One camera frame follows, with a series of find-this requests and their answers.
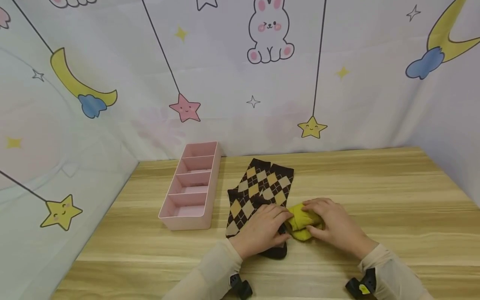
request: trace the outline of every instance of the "sleeve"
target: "sleeve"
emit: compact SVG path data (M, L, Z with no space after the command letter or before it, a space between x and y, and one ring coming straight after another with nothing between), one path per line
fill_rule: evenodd
M375 268L377 288L373 295L378 300L433 300L415 273L381 244L359 264L362 273L370 268Z
M230 290L230 277L240 271L242 259L228 239L217 243L190 274L163 300L218 300Z

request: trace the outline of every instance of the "pink organizer box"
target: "pink organizer box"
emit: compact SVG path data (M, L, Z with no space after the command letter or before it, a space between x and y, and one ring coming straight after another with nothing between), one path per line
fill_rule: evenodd
M221 157L218 142L185 146L158 214L168 229L210 228Z

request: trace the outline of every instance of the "wooden table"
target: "wooden table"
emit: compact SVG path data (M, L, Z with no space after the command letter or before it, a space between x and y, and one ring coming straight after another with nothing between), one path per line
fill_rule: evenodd
M418 148L256 156L295 169L288 205L328 196L395 251L435 299L479 299L480 212ZM212 227L169 231L157 218L177 161L140 163L53 299L160 299L224 238L229 202L251 156L222 158ZM254 299L351 299L357 261L316 241L241 270Z

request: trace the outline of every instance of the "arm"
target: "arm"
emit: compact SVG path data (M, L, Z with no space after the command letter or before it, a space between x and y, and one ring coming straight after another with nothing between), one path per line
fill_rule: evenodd
M312 236L357 257L363 273L375 268L374 296L378 300L433 300L415 273L398 256L370 239L340 204L325 198L303 204L302 210L314 211L325 222L325 230L307 226Z
M230 241L224 239L163 299L221 299L230 289L230 276L240 271L242 262Z
M230 290L230 277L240 271L240 265L246 258L282 244L291 237L277 232L292 216L284 207L262 205L236 236L224 239L212 248L163 300L221 299Z
M378 300L433 300L420 279L398 256L378 245L359 264L362 273L375 268Z

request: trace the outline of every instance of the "sock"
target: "sock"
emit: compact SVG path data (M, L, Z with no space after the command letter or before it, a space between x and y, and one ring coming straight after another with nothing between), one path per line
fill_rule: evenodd
M237 235L261 205L276 203L286 207L293 172L291 168L252 159L238 186L228 190L230 213L227 221L227 238ZM278 232L285 233L286 227L281 226ZM261 255L274 259L284 258L287 255L287 245L284 243L279 247L273 247Z
M304 212L301 208L303 204L297 204L290 207L288 210L293 214L293 217L288 219L285 223L290 231L290 234L297 240L306 241L312 237L307 230L307 225L323 227L322 218L314 212Z

